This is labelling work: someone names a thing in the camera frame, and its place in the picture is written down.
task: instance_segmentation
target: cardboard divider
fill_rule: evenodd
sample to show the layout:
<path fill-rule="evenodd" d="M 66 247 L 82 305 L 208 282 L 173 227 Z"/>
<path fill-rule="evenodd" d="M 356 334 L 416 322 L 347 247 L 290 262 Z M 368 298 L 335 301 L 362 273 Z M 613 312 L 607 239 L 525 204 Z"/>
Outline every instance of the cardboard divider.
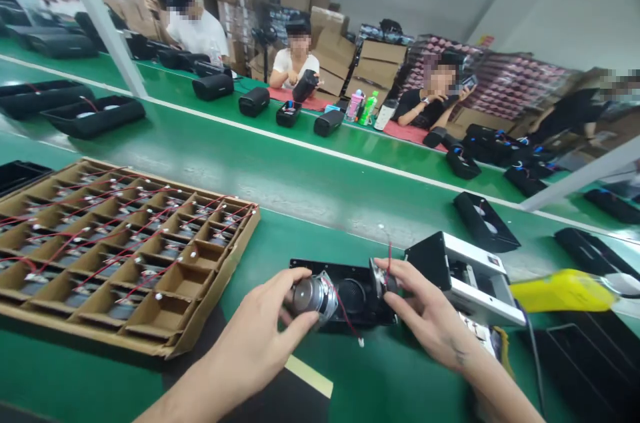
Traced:
<path fill-rule="evenodd" d="M 228 253 L 227 248 L 196 240 L 185 248 L 182 263 L 217 270 Z"/>
<path fill-rule="evenodd" d="M 171 262 L 165 258 L 158 258 L 154 255 L 138 253 L 120 266 L 111 277 L 111 281 L 126 288 L 134 288 L 138 285 L 141 292 L 152 290 L 163 276 L 154 278 L 154 275 L 165 271 Z"/>
<path fill-rule="evenodd" d="M 125 333 L 168 340 L 184 329 L 195 304 L 193 300 L 165 294 L 158 300 L 155 294 L 149 294 L 131 316 Z"/>
<path fill-rule="evenodd" d="M 211 285 L 214 277 L 215 272 L 208 268 L 177 263 L 161 276 L 155 289 L 197 300 Z"/>
<path fill-rule="evenodd" d="M 177 238 L 167 233 L 162 233 L 146 241 L 140 248 L 140 251 L 142 253 L 161 256 L 168 260 L 175 260 L 180 256 L 180 253 L 184 251 L 187 243 L 188 241 L 184 238 Z"/>

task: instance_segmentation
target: cardboard tray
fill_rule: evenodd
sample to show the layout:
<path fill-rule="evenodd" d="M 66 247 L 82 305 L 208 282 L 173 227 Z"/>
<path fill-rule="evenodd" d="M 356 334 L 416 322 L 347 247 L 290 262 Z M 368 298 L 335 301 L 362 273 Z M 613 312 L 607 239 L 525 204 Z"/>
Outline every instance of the cardboard tray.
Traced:
<path fill-rule="evenodd" d="M 520 242 L 483 197 L 464 191 L 455 197 L 453 205 L 460 213 L 473 240 L 483 250 L 507 253 L 520 248 Z M 479 207 L 485 215 L 481 216 L 475 207 Z M 498 230 L 497 234 L 491 232 L 485 222 L 492 224 Z"/>
<path fill-rule="evenodd" d="M 610 191 L 592 189 L 585 193 L 584 198 L 616 220 L 627 224 L 640 224 L 640 211 Z"/>
<path fill-rule="evenodd" d="M 114 214 L 121 223 L 104 226 Z M 0 314 L 166 359 L 194 346 L 260 220 L 250 201 L 89 158 L 0 198 L 0 215 L 16 218 L 0 232 L 0 255 L 13 258 L 0 269 Z M 177 234 L 189 220 L 193 232 Z M 46 279 L 27 278 L 30 265 Z"/>
<path fill-rule="evenodd" d="M 471 156 L 463 156 L 464 162 L 466 165 L 460 160 L 461 149 L 459 147 L 454 147 L 447 152 L 447 163 L 451 166 L 451 170 L 453 174 L 457 177 L 461 177 L 462 179 L 473 179 L 482 173 L 482 169 L 473 161 Z"/>
<path fill-rule="evenodd" d="M 25 119 L 75 103 L 81 96 L 93 99 L 93 92 L 83 84 L 66 79 L 3 86 L 0 87 L 0 111 L 13 119 Z"/>
<path fill-rule="evenodd" d="M 546 183 L 536 179 L 532 174 L 527 175 L 528 171 L 525 168 L 510 167 L 504 173 L 504 177 L 526 197 L 533 196 L 547 187 Z"/>
<path fill-rule="evenodd" d="M 84 101 L 44 111 L 42 115 L 59 131 L 79 139 L 91 139 L 105 131 L 145 117 L 145 108 L 142 103 L 130 97 L 107 96 L 96 99 L 93 104 L 100 111 L 80 119 L 76 116 L 93 111 L 91 105 Z M 110 105 L 118 107 L 104 110 Z"/>

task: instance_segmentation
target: plastic bottle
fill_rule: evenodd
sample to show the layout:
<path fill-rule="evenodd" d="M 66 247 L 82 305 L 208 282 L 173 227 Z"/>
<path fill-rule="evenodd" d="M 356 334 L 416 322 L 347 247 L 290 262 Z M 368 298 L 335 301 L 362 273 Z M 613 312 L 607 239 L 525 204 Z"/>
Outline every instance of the plastic bottle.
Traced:
<path fill-rule="evenodd" d="M 365 108 L 362 111 L 362 116 L 358 120 L 358 124 L 362 126 L 366 126 L 369 124 L 369 120 L 371 119 L 371 113 L 373 113 L 373 108 L 378 104 L 378 92 L 374 91 L 371 94 L 371 97 L 365 103 Z"/>
<path fill-rule="evenodd" d="M 604 312 L 620 298 L 640 298 L 640 282 L 624 273 L 595 276 L 579 270 L 514 283 L 513 297 L 529 313 L 552 311 Z"/>
<path fill-rule="evenodd" d="M 349 106 L 347 106 L 347 114 L 345 115 L 345 119 L 350 123 L 355 121 L 355 117 L 358 114 L 358 109 L 360 108 L 360 104 L 365 96 L 362 94 L 361 90 L 357 90 L 354 94 L 351 95 L 351 101 L 349 102 Z"/>

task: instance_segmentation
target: cylindrical speaker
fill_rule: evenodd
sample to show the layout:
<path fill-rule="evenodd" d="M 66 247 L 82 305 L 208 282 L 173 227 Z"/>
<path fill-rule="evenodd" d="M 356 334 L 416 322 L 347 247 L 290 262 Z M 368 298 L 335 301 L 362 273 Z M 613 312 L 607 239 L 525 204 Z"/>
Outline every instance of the cylindrical speaker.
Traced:
<path fill-rule="evenodd" d="M 441 126 L 436 126 L 433 128 L 428 135 L 425 136 L 425 139 L 422 143 L 428 147 L 436 147 L 447 135 L 447 130 Z"/>
<path fill-rule="evenodd" d="M 213 101 L 233 93 L 233 80 L 223 74 L 194 79 L 191 84 L 195 95 L 203 101 Z"/>
<path fill-rule="evenodd" d="M 256 117 L 269 105 L 271 97 L 267 88 L 253 88 L 238 99 L 240 112 L 245 116 Z"/>
<path fill-rule="evenodd" d="M 313 132 L 319 136 L 327 137 L 342 124 L 344 117 L 345 114 L 342 111 L 337 109 L 329 111 L 315 120 Z"/>

